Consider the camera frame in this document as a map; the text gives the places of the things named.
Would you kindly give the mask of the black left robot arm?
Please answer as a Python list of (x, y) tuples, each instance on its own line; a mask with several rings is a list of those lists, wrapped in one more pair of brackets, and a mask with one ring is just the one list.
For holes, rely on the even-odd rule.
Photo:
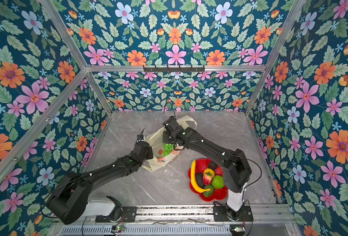
[(115, 202), (110, 198), (97, 207), (91, 204), (89, 195), (103, 185), (137, 172), (142, 164), (153, 158), (152, 147), (138, 141), (131, 153), (99, 169), (77, 174), (67, 173), (47, 200), (47, 208), (64, 224), (69, 225), (85, 215), (110, 215)]

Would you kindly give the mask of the red apple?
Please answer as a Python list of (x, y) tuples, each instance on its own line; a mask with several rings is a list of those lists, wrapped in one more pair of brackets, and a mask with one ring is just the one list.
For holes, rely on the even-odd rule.
[(211, 173), (205, 173), (202, 177), (202, 182), (204, 185), (211, 185), (213, 179), (213, 175)]

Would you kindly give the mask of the cream plastic bag orange print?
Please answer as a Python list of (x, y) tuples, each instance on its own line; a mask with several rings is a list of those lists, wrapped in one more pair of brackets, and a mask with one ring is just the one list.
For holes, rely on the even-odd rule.
[(164, 128), (160, 128), (158, 131), (148, 135), (145, 138), (145, 141), (148, 142), (152, 147), (153, 159), (145, 161), (142, 167), (150, 172), (155, 172), (158, 169), (165, 167), (184, 149), (183, 147), (176, 147), (169, 155), (163, 157), (163, 132)]

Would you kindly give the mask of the green grapes bunch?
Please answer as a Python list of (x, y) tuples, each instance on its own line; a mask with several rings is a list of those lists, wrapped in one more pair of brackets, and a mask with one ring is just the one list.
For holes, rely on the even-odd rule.
[(173, 150), (174, 150), (174, 145), (173, 145), (173, 144), (163, 144), (162, 156), (163, 156), (163, 157), (166, 157), (166, 156), (169, 155)]

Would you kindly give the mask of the dark purple round fruit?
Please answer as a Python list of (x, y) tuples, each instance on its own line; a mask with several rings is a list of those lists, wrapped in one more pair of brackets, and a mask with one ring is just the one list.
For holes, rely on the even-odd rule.
[(207, 169), (211, 169), (213, 171), (215, 171), (217, 168), (218, 168), (218, 165), (213, 161), (210, 161), (207, 165)]

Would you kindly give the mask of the yellow banana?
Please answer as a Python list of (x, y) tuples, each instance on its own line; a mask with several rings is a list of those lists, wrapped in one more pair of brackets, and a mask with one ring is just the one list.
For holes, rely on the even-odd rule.
[(190, 182), (194, 190), (198, 193), (204, 193), (210, 191), (210, 188), (203, 189), (200, 188), (199, 185), (197, 184), (196, 181), (196, 161), (194, 160), (191, 164), (191, 169), (190, 169)]

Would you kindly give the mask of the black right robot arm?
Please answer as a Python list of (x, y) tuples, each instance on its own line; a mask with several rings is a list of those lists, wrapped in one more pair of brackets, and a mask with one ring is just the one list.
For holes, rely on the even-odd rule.
[(224, 185), (228, 189), (225, 213), (230, 220), (238, 220), (242, 215), (244, 193), (252, 174), (244, 152), (240, 149), (230, 150), (221, 147), (204, 138), (196, 130), (190, 127), (183, 128), (174, 116), (166, 120), (163, 126), (164, 143), (196, 151), (222, 168)]

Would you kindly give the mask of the green bell pepper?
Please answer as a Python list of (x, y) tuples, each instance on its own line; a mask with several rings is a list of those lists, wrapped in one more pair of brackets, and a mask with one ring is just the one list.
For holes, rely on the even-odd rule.
[(214, 176), (212, 179), (211, 185), (215, 189), (222, 189), (225, 186), (223, 177), (219, 175)]

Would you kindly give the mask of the red flower-shaped plate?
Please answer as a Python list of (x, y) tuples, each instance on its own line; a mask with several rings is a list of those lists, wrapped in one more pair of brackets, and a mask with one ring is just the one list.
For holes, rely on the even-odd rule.
[(188, 178), (191, 191), (205, 202), (221, 201), (228, 195), (221, 167), (208, 158), (194, 160)]

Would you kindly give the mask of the green avocado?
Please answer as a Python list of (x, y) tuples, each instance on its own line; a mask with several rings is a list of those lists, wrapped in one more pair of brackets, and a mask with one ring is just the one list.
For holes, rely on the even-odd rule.
[(212, 194), (214, 193), (214, 190), (215, 190), (214, 187), (213, 187), (213, 185), (206, 185), (206, 186), (204, 187), (204, 189), (205, 189), (205, 192), (203, 192), (202, 194), (203, 194), (203, 196), (206, 197), (206, 198), (212, 196)]

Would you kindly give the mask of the dark brown avocado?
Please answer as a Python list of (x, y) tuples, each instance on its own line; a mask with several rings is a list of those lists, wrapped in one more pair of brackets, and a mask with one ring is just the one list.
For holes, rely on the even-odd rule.
[(195, 174), (195, 180), (196, 180), (197, 186), (201, 189), (204, 189), (205, 185), (203, 183), (203, 174), (202, 173)]

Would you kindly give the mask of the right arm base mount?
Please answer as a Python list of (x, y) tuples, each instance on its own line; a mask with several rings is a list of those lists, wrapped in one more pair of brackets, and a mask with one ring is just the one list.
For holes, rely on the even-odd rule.
[(242, 207), (234, 211), (227, 204), (213, 202), (213, 217), (215, 222), (253, 222), (253, 214), (249, 202), (242, 204)]

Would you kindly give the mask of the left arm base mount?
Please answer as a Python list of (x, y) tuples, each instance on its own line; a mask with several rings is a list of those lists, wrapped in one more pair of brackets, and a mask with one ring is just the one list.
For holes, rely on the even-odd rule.
[(123, 206), (117, 199), (112, 196), (107, 196), (104, 198), (108, 204), (113, 204), (111, 211), (106, 215), (98, 215), (95, 218), (97, 223), (121, 223), (135, 222), (137, 215), (136, 206)]

